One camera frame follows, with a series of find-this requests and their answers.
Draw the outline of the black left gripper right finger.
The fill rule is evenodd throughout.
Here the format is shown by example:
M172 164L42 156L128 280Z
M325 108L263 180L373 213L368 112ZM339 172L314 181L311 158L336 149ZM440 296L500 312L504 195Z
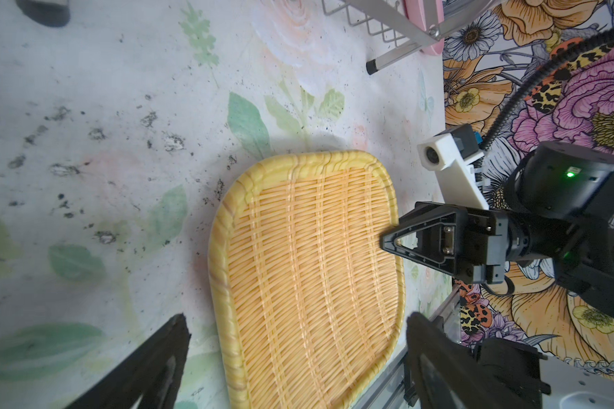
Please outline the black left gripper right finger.
M407 363L422 408L490 408L489 378L421 313L407 319Z

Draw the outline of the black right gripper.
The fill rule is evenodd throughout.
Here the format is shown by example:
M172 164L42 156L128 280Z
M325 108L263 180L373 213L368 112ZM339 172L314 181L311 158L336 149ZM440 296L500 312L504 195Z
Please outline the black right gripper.
M614 155L541 143L504 187L506 211L417 202L380 248L432 269L496 284L491 265L549 259L558 286L614 318Z

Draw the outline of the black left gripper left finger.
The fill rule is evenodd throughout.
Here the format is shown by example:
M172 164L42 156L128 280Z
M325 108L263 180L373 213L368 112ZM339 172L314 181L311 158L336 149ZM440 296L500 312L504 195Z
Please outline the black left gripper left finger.
M191 335L174 315L70 408L172 408L177 400Z

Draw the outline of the yellow woven-pattern tray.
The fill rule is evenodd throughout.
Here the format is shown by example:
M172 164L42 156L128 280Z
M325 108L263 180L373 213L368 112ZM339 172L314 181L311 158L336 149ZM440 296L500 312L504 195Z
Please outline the yellow woven-pattern tray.
M208 270L233 408L349 408L405 318L392 180L363 151L286 154L243 173L218 207Z

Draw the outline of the pink plastic plate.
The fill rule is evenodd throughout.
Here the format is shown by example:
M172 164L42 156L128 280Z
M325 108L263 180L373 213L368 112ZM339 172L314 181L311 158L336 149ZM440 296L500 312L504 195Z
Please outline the pink plastic plate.
M404 9L408 20L426 33L444 20L441 0L405 0Z

